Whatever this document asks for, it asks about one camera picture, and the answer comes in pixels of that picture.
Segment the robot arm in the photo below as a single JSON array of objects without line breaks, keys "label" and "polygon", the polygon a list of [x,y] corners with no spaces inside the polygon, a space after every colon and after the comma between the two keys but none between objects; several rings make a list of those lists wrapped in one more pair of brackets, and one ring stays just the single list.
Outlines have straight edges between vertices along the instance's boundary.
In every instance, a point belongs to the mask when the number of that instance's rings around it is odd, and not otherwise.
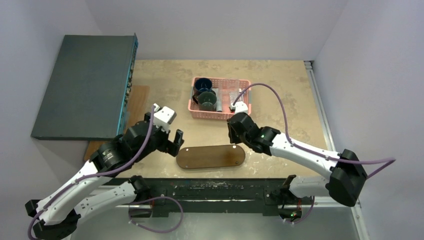
[{"label": "robot arm", "polygon": [[[60,240],[98,213],[117,205],[148,199],[149,188],[141,176],[133,176],[114,189],[87,197],[97,187],[110,181],[119,172],[131,168],[132,165],[107,176],[93,176],[81,181],[78,179],[118,170],[136,155],[146,138],[148,142],[135,163],[155,150],[175,157],[184,143],[183,132],[179,129],[175,133],[174,141],[168,140],[170,124],[176,116],[172,109],[160,108],[155,104],[153,119],[150,113],[146,113],[144,120],[128,128],[124,135],[118,135],[111,142],[101,145],[80,171],[53,194],[42,200],[28,201],[25,204],[28,215],[33,218],[37,216],[39,219],[39,222],[32,227],[35,236],[39,239]],[[150,136],[147,136],[149,121],[152,121],[153,126]],[[44,209],[52,199],[55,200]]]},{"label": "robot arm", "polygon": [[[244,112],[235,114],[227,120],[230,143],[244,143],[256,153],[285,158],[314,170],[321,176],[289,176],[284,183],[289,192],[297,198],[306,196],[330,196],[335,201],[353,207],[367,179],[360,164],[349,164],[331,160],[329,157],[359,161],[355,153],[345,149],[343,153],[320,149],[291,139],[279,130],[265,126],[259,128],[252,118]],[[325,157],[294,147],[298,146],[322,153]]]}]

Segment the blue edge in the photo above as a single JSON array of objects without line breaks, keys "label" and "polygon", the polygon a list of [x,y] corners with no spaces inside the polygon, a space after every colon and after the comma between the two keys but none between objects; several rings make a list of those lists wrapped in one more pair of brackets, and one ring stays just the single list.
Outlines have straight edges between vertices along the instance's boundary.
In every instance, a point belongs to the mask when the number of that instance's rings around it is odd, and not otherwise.
[{"label": "blue edge", "polygon": [[122,105],[120,107],[119,120],[118,120],[117,129],[116,129],[116,135],[120,135],[120,134],[124,133],[125,119],[126,119],[126,115],[127,115],[127,109],[126,108],[128,106],[128,105],[125,106],[125,109],[124,109],[125,93],[127,91],[128,80],[130,79],[131,65],[133,64],[133,59],[132,59],[133,53],[135,51],[135,54],[137,54],[137,48],[138,47],[139,47],[139,41],[137,39],[137,35],[134,33],[134,41],[132,42],[132,49],[131,49],[131,61],[129,62],[129,66],[128,66],[128,74],[126,76],[125,90],[124,90],[123,97],[122,97]]}]

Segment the tabletop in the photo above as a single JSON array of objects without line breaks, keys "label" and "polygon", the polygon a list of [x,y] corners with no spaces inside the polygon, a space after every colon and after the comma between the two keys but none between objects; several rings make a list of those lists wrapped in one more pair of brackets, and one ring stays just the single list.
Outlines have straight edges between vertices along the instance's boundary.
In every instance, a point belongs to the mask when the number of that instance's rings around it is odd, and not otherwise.
[{"label": "tabletop", "polygon": [[[144,112],[153,103],[176,111],[170,139],[175,131],[184,132],[183,147],[230,144],[225,121],[192,118],[188,103],[193,77],[246,79],[273,87],[284,104],[288,131],[298,141],[327,149],[313,92],[303,61],[300,60],[137,60],[133,85],[148,86],[149,96]],[[259,127],[269,126],[284,132],[283,113],[277,98],[263,86],[251,88],[251,117]],[[316,176],[316,172],[284,158],[246,152],[245,161],[237,167],[182,169],[176,158],[159,151],[145,157],[118,175],[126,178],[286,178],[288,175]]]}]

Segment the brown oval board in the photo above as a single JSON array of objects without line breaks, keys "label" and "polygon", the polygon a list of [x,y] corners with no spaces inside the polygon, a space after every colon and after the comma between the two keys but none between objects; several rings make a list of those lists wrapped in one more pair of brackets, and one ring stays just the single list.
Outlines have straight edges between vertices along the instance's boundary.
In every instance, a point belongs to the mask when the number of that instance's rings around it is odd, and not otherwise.
[{"label": "brown oval board", "polygon": [[240,166],[245,150],[237,145],[185,147],[178,152],[176,163],[182,169],[206,169]]}]

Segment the pink basket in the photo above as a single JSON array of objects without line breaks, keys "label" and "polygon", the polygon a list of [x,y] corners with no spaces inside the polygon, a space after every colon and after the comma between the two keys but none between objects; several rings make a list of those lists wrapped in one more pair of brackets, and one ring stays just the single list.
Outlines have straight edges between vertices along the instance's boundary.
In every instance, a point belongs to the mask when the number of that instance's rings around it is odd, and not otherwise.
[{"label": "pink basket", "polygon": [[[194,86],[195,82],[200,78],[208,78],[212,81],[212,88],[216,89],[223,89],[225,90],[227,88],[228,81],[231,81],[228,78],[220,78],[220,77],[204,77],[204,76],[196,76],[193,77],[193,80],[191,81],[191,95],[190,99],[188,100],[188,110],[191,113],[191,116],[194,119],[215,119],[215,120],[227,120],[234,116],[234,113],[230,111],[230,96],[223,97],[221,99],[222,103],[222,112],[215,112],[215,111],[201,111],[199,110],[199,105],[197,105],[193,100],[192,96],[194,94]],[[244,89],[247,86],[249,86],[251,82],[249,80],[243,80],[239,79],[239,88]],[[248,89],[243,97],[243,102],[247,104],[248,112],[247,114],[250,115],[252,112],[252,103],[251,103],[251,90]]]}]

